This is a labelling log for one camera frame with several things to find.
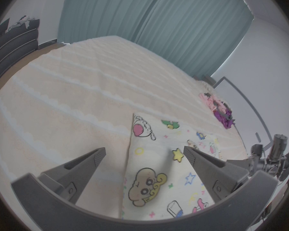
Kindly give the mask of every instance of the white wall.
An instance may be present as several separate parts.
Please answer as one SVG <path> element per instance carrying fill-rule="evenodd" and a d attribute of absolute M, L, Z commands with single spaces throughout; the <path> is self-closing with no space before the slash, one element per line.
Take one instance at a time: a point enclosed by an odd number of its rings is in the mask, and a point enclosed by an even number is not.
<path fill-rule="evenodd" d="M 64 0 L 15 0 L 2 22 L 10 18 L 10 27 L 24 15 L 40 19 L 38 42 L 43 44 L 57 38 L 63 4 Z"/>
<path fill-rule="evenodd" d="M 223 76 L 251 101 L 272 136 L 289 138 L 289 35 L 285 31 L 255 18 L 212 78 Z"/>
<path fill-rule="evenodd" d="M 274 0 L 244 0 L 252 14 L 289 34 L 289 21 Z"/>

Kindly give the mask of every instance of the cartoon eye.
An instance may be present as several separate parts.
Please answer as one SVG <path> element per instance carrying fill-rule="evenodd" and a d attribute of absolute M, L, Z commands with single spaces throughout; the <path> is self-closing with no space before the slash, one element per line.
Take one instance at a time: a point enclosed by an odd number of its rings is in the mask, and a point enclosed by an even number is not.
<path fill-rule="evenodd" d="M 147 184 L 147 186 L 152 186 L 153 185 L 153 180 L 152 179 L 147 179 L 146 184 Z"/>
<path fill-rule="evenodd" d="M 149 189 L 147 189 L 147 188 L 144 188 L 144 189 L 142 189 L 142 190 L 140 191 L 140 193 L 141 193 L 142 195 L 146 195 L 148 192 L 149 192 Z"/>

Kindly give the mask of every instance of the teal curtain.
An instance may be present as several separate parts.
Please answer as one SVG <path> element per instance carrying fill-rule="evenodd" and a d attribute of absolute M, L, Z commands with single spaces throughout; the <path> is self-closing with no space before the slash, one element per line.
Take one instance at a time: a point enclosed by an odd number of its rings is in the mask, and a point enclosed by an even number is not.
<path fill-rule="evenodd" d="M 201 79 L 226 60 L 253 18 L 243 0 L 65 0 L 58 42 L 117 35 Z"/>

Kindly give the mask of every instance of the beige bed sheet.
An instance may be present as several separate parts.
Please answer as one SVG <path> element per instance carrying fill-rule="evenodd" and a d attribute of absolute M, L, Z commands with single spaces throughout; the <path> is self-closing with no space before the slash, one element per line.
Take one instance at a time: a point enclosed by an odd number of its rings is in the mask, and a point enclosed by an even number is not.
<path fill-rule="evenodd" d="M 105 147 L 107 156 L 76 205 L 119 218 L 134 112 L 213 133 L 224 160 L 246 158 L 238 132 L 224 129 L 199 99 L 202 92 L 202 82 L 120 37 L 52 50 L 0 90 L 0 192 L 32 228 L 10 182 Z"/>

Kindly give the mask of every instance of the white cartoon-print cloth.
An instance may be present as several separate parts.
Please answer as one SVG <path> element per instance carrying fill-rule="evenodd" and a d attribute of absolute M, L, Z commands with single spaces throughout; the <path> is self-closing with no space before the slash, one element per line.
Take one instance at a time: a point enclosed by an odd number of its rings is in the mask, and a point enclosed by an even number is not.
<path fill-rule="evenodd" d="M 191 146 L 220 158 L 218 140 L 180 121 L 134 114 L 123 185 L 122 219 L 178 218 L 214 204 L 183 155 Z"/>

